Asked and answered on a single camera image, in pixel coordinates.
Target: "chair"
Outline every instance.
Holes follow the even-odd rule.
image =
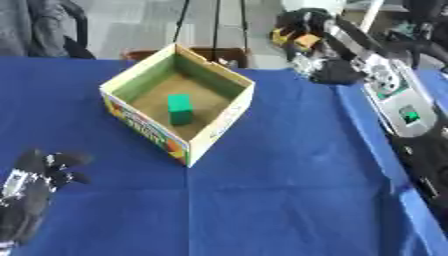
[[[60,1],[67,14],[76,21],[76,41],[65,36],[65,50],[71,58],[95,59],[95,56],[87,50],[89,22],[85,11],[71,0]]]
[[[448,45],[434,40],[436,29],[448,21],[442,16],[446,5],[447,0],[405,0],[403,6],[409,11],[408,28],[387,32],[387,40],[392,41],[391,48],[410,52],[413,68],[418,67],[421,54],[425,54],[444,64],[442,72],[448,71]]]

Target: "gray floor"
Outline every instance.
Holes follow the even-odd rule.
[[[74,0],[88,14],[89,49],[102,59],[117,59],[120,53],[160,49],[172,41],[175,22],[184,0]],[[214,0],[191,0],[179,43],[210,46]],[[281,12],[280,0],[246,0],[249,22],[250,62],[253,68],[277,69],[286,66],[278,49],[267,40],[275,17]],[[239,0],[224,0],[221,8],[219,46],[242,47]],[[74,24],[66,29],[73,34]]]

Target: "green block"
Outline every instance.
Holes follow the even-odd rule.
[[[193,107],[190,104],[188,94],[168,95],[168,112],[172,125],[184,125],[191,123],[193,119]]]

